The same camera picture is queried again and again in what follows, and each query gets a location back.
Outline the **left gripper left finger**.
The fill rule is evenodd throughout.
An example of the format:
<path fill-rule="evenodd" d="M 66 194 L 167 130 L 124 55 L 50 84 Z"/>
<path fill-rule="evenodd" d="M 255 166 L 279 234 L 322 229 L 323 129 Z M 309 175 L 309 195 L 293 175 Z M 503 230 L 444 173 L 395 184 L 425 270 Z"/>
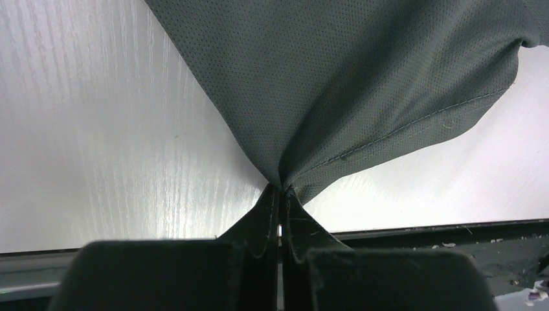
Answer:
<path fill-rule="evenodd" d="M 213 240 L 99 241 L 72 261 L 50 310 L 276 310 L 280 191 Z"/>

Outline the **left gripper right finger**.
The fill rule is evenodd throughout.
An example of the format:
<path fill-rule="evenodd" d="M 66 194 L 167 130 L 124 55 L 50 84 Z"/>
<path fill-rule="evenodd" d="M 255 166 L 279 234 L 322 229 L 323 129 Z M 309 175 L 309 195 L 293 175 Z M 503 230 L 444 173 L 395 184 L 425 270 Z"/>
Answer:
<path fill-rule="evenodd" d="M 281 199 L 286 310 L 496 310 L 472 261 L 453 251 L 354 250 Z"/>

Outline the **dark grey t-shirt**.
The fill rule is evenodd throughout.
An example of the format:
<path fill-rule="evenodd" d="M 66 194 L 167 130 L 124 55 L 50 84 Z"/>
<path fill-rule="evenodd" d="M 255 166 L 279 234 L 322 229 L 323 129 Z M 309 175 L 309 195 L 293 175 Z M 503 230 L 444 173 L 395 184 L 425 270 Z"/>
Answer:
<path fill-rule="evenodd" d="M 472 128 L 547 1 L 148 1 L 269 183 L 308 202 Z"/>

